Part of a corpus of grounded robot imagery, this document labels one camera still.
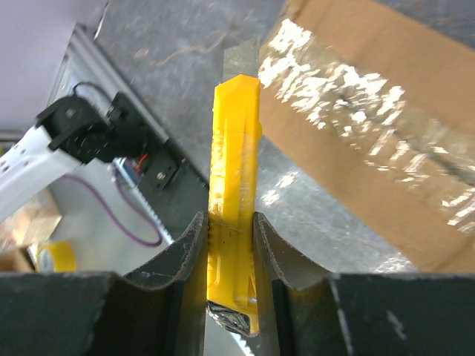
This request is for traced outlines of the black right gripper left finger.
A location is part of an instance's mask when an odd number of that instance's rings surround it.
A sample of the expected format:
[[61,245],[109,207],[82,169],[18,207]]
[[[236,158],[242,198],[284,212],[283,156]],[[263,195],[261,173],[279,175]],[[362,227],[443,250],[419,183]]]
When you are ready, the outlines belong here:
[[130,355],[202,355],[206,324],[206,213],[156,257],[126,275]]

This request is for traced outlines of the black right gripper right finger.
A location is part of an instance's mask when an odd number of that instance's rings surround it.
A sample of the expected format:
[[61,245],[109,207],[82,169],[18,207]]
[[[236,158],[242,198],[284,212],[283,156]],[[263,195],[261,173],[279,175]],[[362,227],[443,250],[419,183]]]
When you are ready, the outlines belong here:
[[334,308],[330,273],[253,216],[254,266],[264,355],[326,355]]

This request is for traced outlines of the yellow utility knife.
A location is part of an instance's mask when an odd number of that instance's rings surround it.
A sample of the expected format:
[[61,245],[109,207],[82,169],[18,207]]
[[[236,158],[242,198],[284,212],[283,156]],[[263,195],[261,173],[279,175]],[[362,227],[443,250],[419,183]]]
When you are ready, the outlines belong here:
[[209,175],[209,314],[244,336],[259,332],[252,221],[258,175],[260,41],[227,48],[214,89]]

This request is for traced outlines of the brown cardboard express box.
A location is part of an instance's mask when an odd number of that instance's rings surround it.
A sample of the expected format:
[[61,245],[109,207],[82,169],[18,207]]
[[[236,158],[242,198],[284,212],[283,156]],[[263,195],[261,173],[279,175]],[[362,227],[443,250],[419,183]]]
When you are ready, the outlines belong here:
[[265,135],[426,272],[474,270],[474,43],[431,1],[288,1],[261,48]]

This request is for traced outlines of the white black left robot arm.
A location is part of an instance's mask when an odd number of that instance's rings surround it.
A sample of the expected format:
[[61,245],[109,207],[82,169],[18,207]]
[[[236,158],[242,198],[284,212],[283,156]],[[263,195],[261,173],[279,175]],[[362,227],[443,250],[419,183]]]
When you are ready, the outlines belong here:
[[35,124],[1,156],[1,219],[6,220],[58,178],[98,159],[146,160],[158,167],[162,191],[175,176],[182,154],[147,120],[137,101],[122,91],[102,115],[88,99],[72,93],[57,99],[36,116]]

